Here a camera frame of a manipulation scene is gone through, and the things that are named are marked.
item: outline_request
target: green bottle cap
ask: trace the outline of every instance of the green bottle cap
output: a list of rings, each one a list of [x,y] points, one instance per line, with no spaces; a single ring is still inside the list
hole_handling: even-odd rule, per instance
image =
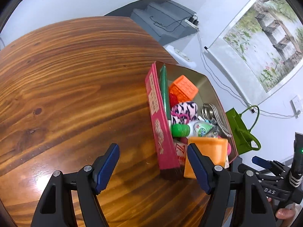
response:
[[[190,133],[189,125],[174,124],[172,125],[172,137],[187,137]]]

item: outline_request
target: screw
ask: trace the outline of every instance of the screw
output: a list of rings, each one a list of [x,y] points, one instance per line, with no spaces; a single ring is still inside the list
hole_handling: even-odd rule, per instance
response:
[[[89,172],[91,170],[91,166],[85,166],[83,168],[84,171]]]
[[[58,177],[59,175],[60,175],[60,171],[54,171],[54,173],[53,173],[53,175],[54,175],[54,177]]]
[[[250,170],[246,171],[246,174],[249,176],[249,177],[252,177],[254,175],[254,173]]]
[[[223,167],[222,167],[222,166],[219,166],[219,165],[216,165],[216,166],[215,166],[215,170],[218,171],[218,172],[220,172],[220,171],[223,170]]]

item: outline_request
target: box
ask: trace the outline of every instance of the box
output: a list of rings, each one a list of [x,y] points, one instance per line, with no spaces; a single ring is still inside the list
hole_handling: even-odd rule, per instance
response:
[[[158,76],[160,76],[160,68],[163,66],[163,64],[163,62],[159,61],[152,64],[145,78],[145,86],[148,96],[160,175],[168,180],[179,180],[183,178],[184,167],[179,163],[172,135],[164,112],[162,96],[159,88]],[[169,86],[181,75],[186,76],[199,89],[199,92],[193,101],[196,102],[200,108],[202,107],[203,103],[211,103],[215,105],[223,124],[231,133],[224,109],[213,86],[205,75],[182,66],[170,64],[166,64],[166,69]],[[238,153],[234,139],[228,138],[228,142],[231,144],[231,154],[228,156],[229,163],[231,163],[238,156]]]

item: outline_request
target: green tube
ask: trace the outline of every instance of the green tube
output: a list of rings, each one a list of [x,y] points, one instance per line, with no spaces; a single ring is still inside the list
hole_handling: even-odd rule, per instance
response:
[[[169,87],[167,84],[167,73],[166,66],[163,65],[160,69],[160,91],[163,100],[164,111],[166,113],[166,117],[169,123],[169,128],[171,127],[171,113],[170,113],[170,105],[169,105]]]

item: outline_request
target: table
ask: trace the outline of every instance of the table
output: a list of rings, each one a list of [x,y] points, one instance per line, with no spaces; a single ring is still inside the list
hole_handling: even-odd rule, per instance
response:
[[[176,63],[130,18],[110,16],[52,24],[0,52],[0,198],[18,226],[30,226],[55,170],[78,171],[112,142],[121,156],[98,196],[110,227],[199,224],[209,197],[197,182],[159,176],[144,85],[155,60]]]

